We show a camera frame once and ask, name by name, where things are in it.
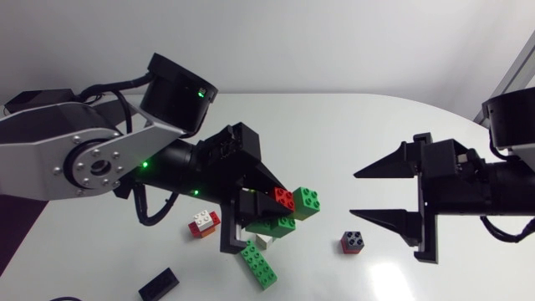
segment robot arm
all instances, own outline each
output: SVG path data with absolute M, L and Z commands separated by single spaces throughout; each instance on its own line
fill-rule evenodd
M 455 140 L 433 142 L 431 134 L 415 135 L 394 153 L 354 174 L 357 178 L 418 177 L 418 212 L 351 210 L 399 233 L 418 247 L 419 261 L 438 263 L 436 216 L 478 215 L 497 239 L 519 242 L 535 232 L 535 219 L 522 233 L 494 227 L 489 215 L 535 216 L 535 89 L 504 94 L 483 104 L 491 121 L 491 150 L 505 161 L 486 163 L 473 149 Z M 507 149 L 514 155 L 501 155 Z
M 30 91 L 6 107 L 0 120 L 0 195 L 47 201 L 134 193 L 140 222 L 155 225 L 179 194 L 222 208 L 221 251 L 245 246 L 241 227 L 291 212 L 268 193 L 283 187 L 261 162 L 258 134 L 244 124 L 227 126 L 196 145 L 182 140 L 200 129 L 217 89 L 178 64 L 154 54 L 149 73 L 128 82 L 97 84 L 79 95 L 69 89 Z M 139 107 L 120 93 L 149 84 Z M 86 100 L 112 92 L 119 102 Z M 146 119 L 132 132 L 131 111 Z M 127 132 L 116 125 L 126 120 Z M 145 185 L 171 191 L 164 207 L 147 216 Z

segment white tabletop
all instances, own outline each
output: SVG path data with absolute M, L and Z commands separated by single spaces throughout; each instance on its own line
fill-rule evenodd
M 243 121 L 261 137 L 262 160 L 290 190 L 317 190 L 322 211 L 264 257 L 278 281 L 262 291 L 240 255 L 219 253 L 220 229 L 193 239 L 193 214 L 219 208 L 180 196 L 158 225 L 137 221 L 133 201 L 103 196 L 50 202 L 0 278 L 1 300 L 140 300 L 138 289 L 170 267 L 181 283 L 162 300 L 529 300 L 535 239 L 499 242 L 477 217 L 439 217 L 439 265 L 419 263 L 399 235 L 349 209 L 416 209 L 415 180 L 358 180 L 353 173 L 413 134 L 455 138 L 480 156 L 487 131 L 444 110 L 370 94 L 222 94 L 197 139 Z M 150 189 L 150 209 L 167 191 Z M 520 232 L 525 217 L 492 219 Z M 359 255 L 341 253 L 361 231 Z M 244 232 L 244 237 L 252 237 Z

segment red lego brick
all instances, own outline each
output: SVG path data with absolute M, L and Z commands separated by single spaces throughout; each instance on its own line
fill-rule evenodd
M 199 231 L 199 228 L 197 227 L 195 222 L 190 222 L 187 226 L 190 228 L 190 232 L 191 232 L 191 235 L 193 235 L 193 237 L 201 236 L 201 232 Z
M 201 232 L 201 237 L 207 237 L 208 235 L 216 231 L 216 225 L 207 228 L 205 231 Z
M 275 201 L 277 201 L 277 203 L 285 206 L 286 208 L 290 209 L 292 212 L 295 211 L 295 203 L 293 202 L 292 192 L 286 191 L 282 188 L 275 187 L 271 197 L 274 198 Z
M 219 225 L 221 221 L 219 220 L 219 217 L 217 216 L 216 212 L 210 212 L 210 217 L 214 221 L 214 224 L 212 227 Z
M 344 252 L 344 254 L 358 254 L 360 253 L 360 250 L 349 250 L 346 246 L 345 246 L 345 239 L 341 239 L 340 242 L 342 243 L 342 252 Z

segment green lego brick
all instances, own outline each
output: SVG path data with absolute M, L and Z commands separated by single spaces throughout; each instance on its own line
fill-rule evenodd
M 295 230 L 295 220 L 289 217 L 280 217 L 271 222 L 271 236 L 280 238 Z
M 272 236 L 271 222 L 252 222 L 247 227 L 245 227 L 245 231 Z
M 264 222 L 252 222 L 245 231 L 280 238 L 295 230 L 295 221 L 290 217 L 280 217 Z
M 290 217 L 304 221 L 319 212 L 318 193 L 305 187 L 299 187 L 293 192 L 295 212 Z
M 247 247 L 242 250 L 241 255 L 263 289 L 269 288 L 277 281 L 277 275 L 258 251 L 254 242 L 248 240 Z

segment black cable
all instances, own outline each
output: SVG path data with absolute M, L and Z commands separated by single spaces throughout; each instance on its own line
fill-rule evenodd
M 500 152 L 498 151 L 498 149 L 496 147 L 494 147 L 494 142 L 492 141 L 492 132 L 491 131 L 488 131 L 489 132 L 489 135 L 490 135 L 490 144 L 489 144 L 489 148 L 491 149 L 491 153 L 493 155 L 495 155 L 496 157 L 502 159 L 502 160 L 505 160 L 505 161 L 519 161 L 520 160 L 520 157 L 519 156 L 515 156 L 515 155 L 512 155 L 512 156 L 504 156 L 502 154 L 500 154 Z
M 175 204 L 178 193 L 171 193 L 169 199 L 166 199 L 166 204 L 152 217 L 147 216 L 147 196 L 145 191 L 145 185 L 137 184 L 134 186 L 134 200 L 135 200 L 135 212 L 140 220 L 140 223 L 145 226 L 154 226 L 160 222 L 169 212 L 171 207 Z
M 494 226 L 491 221 L 488 220 L 487 217 L 480 217 L 481 221 L 483 222 L 483 225 L 485 228 L 491 233 L 491 235 L 494 236 L 494 238 L 502 241 L 502 242 L 520 242 L 524 238 L 526 238 L 528 235 L 535 232 L 535 218 L 533 218 L 529 223 L 524 227 L 522 232 L 517 235 L 512 235 L 509 233 L 504 232 L 503 230 L 499 229 L 498 227 Z
M 89 97 L 97 94 L 101 94 L 104 92 L 110 92 L 112 90 L 124 90 L 124 89 L 133 89 L 140 87 L 144 84 L 148 84 L 151 80 L 153 80 L 154 75 L 152 73 L 145 74 L 141 76 L 138 79 L 132 79 L 127 80 L 124 82 L 119 83 L 112 83 L 112 84 L 94 84 L 84 91 L 82 93 L 78 94 L 77 101 L 79 102 L 85 102 Z
M 50 301 L 82 301 L 82 300 L 75 298 L 75 297 L 59 297 L 59 298 L 52 299 Z
M 95 95 L 93 100 L 91 100 L 91 101 L 86 101 L 86 102 L 84 102 L 84 103 L 85 103 L 86 105 L 92 105 L 92 104 L 94 104 L 95 102 L 101 100 L 103 97 L 104 97 L 104 93 L 100 93 L 100 94 Z
M 117 96 L 117 99 L 120 102 L 120 106 L 123 108 L 123 113 L 125 113 L 126 121 L 126 134 L 129 134 L 132 132 L 132 114 L 130 113 L 130 105 L 128 105 L 125 96 L 119 91 L 113 90 L 111 91 L 111 93 Z

